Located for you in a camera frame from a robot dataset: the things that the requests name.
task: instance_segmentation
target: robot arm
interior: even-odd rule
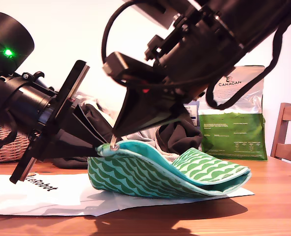
[[[291,0],[196,2],[200,5],[199,9],[187,0],[131,0],[110,19],[102,45],[104,71],[127,87],[113,130],[115,136],[176,120],[186,112],[183,104],[199,97],[206,88],[206,99],[211,107],[228,108],[275,67],[282,35],[291,24]],[[112,22],[125,7],[138,3],[142,10],[165,24],[171,22],[172,10],[178,13],[173,32],[166,39],[155,35],[148,43],[145,57],[146,60],[154,60],[154,66],[119,52],[106,57],[106,39]],[[164,12],[169,21],[162,18]],[[234,65],[246,53],[274,31],[271,64],[227,103],[218,105],[213,100],[217,81],[233,71]]]

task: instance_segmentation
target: wicker basket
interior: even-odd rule
[[[4,139],[8,134],[8,130],[0,128],[0,139]],[[17,135],[14,142],[4,145],[0,150],[0,162],[19,160],[28,144],[29,140],[27,138]]]

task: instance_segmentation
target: canagan bag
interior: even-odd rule
[[[214,98],[222,104],[259,75],[264,66],[239,66],[222,77],[214,88]],[[222,159],[267,160],[262,115],[263,80],[232,107],[215,110],[205,96],[200,99],[199,120],[203,134],[202,151]]]

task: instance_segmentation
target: white paper sheet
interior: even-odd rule
[[[96,190],[92,187],[87,174],[35,174],[17,184],[11,183],[9,178],[9,175],[0,175],[0,215],[99,216],[131,207],[253,195],[253,192],[239,188],[228,196],[208,199],[147,199]]]

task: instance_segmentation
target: wooden table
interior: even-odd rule
[[[291,164],[275,158],[235,162],[252,169],[253,176],[245,188],[255,196],[137,207],[98,217],[0,216],[0,236],[291,236]],[[14,167],[0,165],[0,174],[11,174]],[[41,163],[32,172],[86,171],[61,170]]]

